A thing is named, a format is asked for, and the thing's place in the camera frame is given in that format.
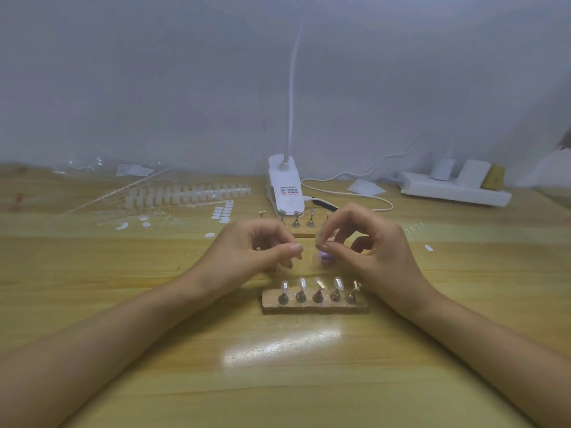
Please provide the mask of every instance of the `person's right hand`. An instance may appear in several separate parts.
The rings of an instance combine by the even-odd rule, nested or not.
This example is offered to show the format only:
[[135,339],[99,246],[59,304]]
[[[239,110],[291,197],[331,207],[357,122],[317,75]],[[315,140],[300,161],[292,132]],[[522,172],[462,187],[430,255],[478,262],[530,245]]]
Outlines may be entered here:
[[[336,229],[335,240],[327,241]],[[349,248],[345,240],[355,231],[366,236],[357,237]],[[331,215],[315,239],[318,250],[344,261],[365,288],[409,319],[438,299],[439,292],[418,267],[403,229],[390,219],[351,203]]]

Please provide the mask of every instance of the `person's left hand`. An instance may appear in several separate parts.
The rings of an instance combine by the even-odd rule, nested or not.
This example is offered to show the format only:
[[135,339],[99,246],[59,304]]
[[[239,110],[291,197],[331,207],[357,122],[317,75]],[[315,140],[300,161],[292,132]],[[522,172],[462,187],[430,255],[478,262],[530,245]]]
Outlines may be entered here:
[[220,297],[278,263],[291,268],[291,260],[301,259],[302,251],[279,220],[236,220],[222,229],[189,273]]

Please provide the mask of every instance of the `purple object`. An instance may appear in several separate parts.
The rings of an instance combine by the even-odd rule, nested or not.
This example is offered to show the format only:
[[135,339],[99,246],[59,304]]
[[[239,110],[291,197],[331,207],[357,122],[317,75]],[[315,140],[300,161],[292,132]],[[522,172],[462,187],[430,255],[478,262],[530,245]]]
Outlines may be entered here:
[[325,252],[319,251],[319,253],[321,254],[322,261],[331,261],[333,259],[331,255],[326,254]]

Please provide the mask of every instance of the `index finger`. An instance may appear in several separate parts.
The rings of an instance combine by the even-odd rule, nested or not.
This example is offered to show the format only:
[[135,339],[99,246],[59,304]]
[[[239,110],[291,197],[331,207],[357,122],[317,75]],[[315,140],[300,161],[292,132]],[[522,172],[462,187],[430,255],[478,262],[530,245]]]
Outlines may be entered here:
[[246,221],[252,239],[259,236],[274,236],[280,243],[296,243],[287,227],[276,219],[250,219]]
[[372,236],[378,231],[379,223],[374,212],[360,205],[349,203],[331,215],[315,235],[315,241],[319,244],[325,242],[335,230],[342,227],[354,228],[360,233]]

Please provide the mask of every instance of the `thin white stick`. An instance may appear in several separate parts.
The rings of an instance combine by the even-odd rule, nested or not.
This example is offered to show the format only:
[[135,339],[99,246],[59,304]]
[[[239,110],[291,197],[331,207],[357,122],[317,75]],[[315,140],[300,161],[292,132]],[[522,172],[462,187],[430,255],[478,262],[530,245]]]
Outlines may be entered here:
[[110,196],[112,196],[112,195],[115,195],[116,193],[119,193],[119,192],[123,191],[124,189],[130,188],[131,186],[135,186],[135,185],[141,183],[142,181],[145,181],[145,180],[151,179],[152,177],[158,176],[159,174],[162,174],[162,173],[164,173],[165,171],[168,171],[169,169],[170,169],[170,168],[162,169],[162,170],[160,170],[160,171],[158,171],[158,172],[156,172],[156,173],[154,173],[154,174],[151,174],[150,176],[145,177],[144,179],[140,179],[140,180],[134,181],[134,182],[131,183],[130,185],[123,186],[122,188],[116,189],[116,190],[114,190],[113,192],[110,192],[110,193],[108,193],[108,194],[103,195],[102,197],[99,197],[99,198],[97,198],[97,199],[95,199],[95,200],[86,202],[85,204],[82,204],[81,206],[76,207],[75,209],[68,210],[67,212],[63,212],[62,215],[69,215],[70,213],[77,212],[78,210],[81,210],[82,208],[87,207],[88,205],[95,204],[95,203],[96,203],[97,201],[99,201],[99,200],[103,200],[104,198],[110,197]]

